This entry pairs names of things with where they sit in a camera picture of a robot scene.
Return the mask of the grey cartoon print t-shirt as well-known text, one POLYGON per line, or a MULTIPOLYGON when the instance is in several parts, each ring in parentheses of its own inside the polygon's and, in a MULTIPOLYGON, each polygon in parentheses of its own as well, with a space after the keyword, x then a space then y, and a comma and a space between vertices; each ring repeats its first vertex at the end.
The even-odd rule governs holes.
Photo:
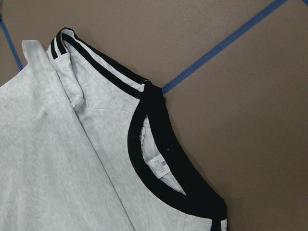
POLYGON ((225 231, 160 87, 60 30, 0 88, 3 231, 225 231))

